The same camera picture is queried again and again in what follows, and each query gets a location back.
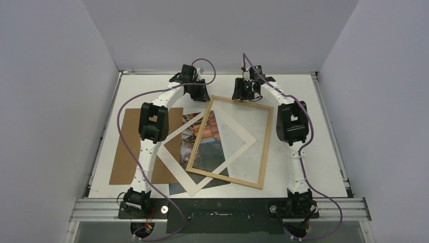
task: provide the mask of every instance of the photograph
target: photograph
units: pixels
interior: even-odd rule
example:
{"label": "photograph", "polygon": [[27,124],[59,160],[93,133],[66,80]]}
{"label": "photograph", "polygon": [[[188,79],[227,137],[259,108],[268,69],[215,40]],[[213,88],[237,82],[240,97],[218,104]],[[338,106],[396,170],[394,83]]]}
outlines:
{"label": "photograph", "polygon": [[[198,114],[199,113],[183,115],[182,124],[189,122]],[[201,121],[202,118],[182,131],[180,165],[184,170],[186,169],[197,135],[202,131],[203,135],[198,147],[197,154],[195,156],[193,167],[212,172],[225,161],[225,155],[222,149],[215,113],[213,111],[209,113],[209,117],[205,126],[201,126]],[[220,172],[220,174],[228,176],[228,169],[224,169],[222,172]],[[205,176],[196,175],[189,172],[188,175],[196,184],[205,178]],[[206,186],[204,186],[203,189],[227,184],[230,184],[230,182],[213,179]],[[185,192],[180,184],[170,184],[169,191],[170,195]]]}

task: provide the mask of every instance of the white wall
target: white wall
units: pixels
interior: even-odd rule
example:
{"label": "white wall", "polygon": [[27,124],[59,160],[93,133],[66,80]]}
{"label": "white wall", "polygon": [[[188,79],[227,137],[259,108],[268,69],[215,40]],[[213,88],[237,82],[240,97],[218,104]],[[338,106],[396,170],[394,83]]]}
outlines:
{"label": "white wall", "polygon": [[319,81],[377,242],[427,242],[429,2],[360,0]]}
{"label": "white wall", "polygon": [[218,70],[245,52],[264,71],[316,71],[358,0],[83,0],[121,70],[178,70],[209,58]]}
{"label": "white wall", "polygon": [[80,0],[0,2],[0,242],[62,242],[118,72]]}

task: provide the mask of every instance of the brown cardboard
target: brown cardboard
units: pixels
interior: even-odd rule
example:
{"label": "brown cardboard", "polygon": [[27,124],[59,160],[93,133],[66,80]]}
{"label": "brown cardboard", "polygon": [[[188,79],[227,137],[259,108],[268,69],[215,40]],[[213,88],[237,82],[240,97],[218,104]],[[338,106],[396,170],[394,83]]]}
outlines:
{"label": "brown cardboard", "polygon": [[[182,126],[183,108],[171,108],[168,111],[169,134]],[[138,131],[140,120],[140,109],[126,109],[123,117],[121,131],[130,146],[131,151],[137,156],[140,155],[140,134]],[[182,135],[178,134],[165,144],[165,148],[172,154],[177,162],[180,161],[180,147]],[[119,138],[113,162],[112,173],[110,174],[110,185],[130,185],[136,172],[136,162],[125,148]],[[178,183],[177,179],[167,169],[161,159],[157,156],[152,172],[153,184]]]}

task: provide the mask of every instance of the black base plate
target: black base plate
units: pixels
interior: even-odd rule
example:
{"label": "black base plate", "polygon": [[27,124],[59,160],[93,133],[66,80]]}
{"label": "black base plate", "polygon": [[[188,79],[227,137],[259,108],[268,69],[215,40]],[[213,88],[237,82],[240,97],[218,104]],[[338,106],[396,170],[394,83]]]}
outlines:
{"label": "black base plate", "polygon": [[[264,231],[284,234],[278,219],[270,218],[267,201],[274,198],[173,199],[187,225],[181,233],[250,233]],[[182,225],[176,208],[169,209],[167,233]]]}
{"label": "black base plate", "polygon": [[[151,199],[152,206],[155,209],[155,214],[153,215],[153,219],[166,219],[168,217],[168,213],[161,213],[161,207],[167,206],[168,201],[164,198],[153,198]],[[150,216],[152,212],[149,212],[147,215],[144,215],[140,210],[127,206],[124,201],[120,203],[118,219],[146,219],[146,217]]]}

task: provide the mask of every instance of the wooden frame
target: wooden frame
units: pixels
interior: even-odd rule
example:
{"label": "wooden frame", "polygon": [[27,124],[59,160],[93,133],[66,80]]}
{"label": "wooden frame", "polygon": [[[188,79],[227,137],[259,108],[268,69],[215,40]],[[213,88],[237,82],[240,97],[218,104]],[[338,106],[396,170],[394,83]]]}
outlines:
{"label": "wooden frame", "polygon": [[267,165],[268,148],[270,146],[271,125],[273,122],[274,108],[272,106],[266,106],[266,105],[261,105],[261,104],[257,104],[257,103],[249,103],[249,102],[231,100],[231,99],[228,99],[225,97],[212,95],[210,98],[210,103],[209,103],[209,105],[208,105],[208,107],[204,113],[204,117],[202,119],[201,124],[204,124],[204,125],[207,124],[208,115],[209,115],[209,113],[211,111],[211,107],[215,101],[226,102],[226,103],[231,103],[234,105],[247,106],[247,107],[251,107],[251,108],[256,108],[256,109],[268,111],[268,121],[267,121],[267,127],[266,127],[266,131],[265,131],[264,147],[262,150],[261,166],[260,166],[260,170],[259,170],[258,182],[255,183],[255,182],[251,182],[251,181],[241,180],[241,179],[232,178],[229,176],[219,175],[219,174],[216,174],[213,172],[208,172],[208,171],[193,168],[192,166],[194,165],[194,160],[195,160],[195,157],[196,157],[198,147],[200,145],[203,133],[198,133],[198,135],[197,135],[194,147],[192,149],[191,156],[190,156],[189,161],[188,161],[188,165],[186,166],[186,171],[194,173],[194,174],[199,174],[199,175],[211,177],[211,178],[216,178],[216,179],[223,180],[223,181],[232,182],[235,184],[240,184],[240,185],[249,186],[249,187],[253,187],[253,188],[257,188],[257,189],[262,189],[262,187],[264,185],[265,167]]}

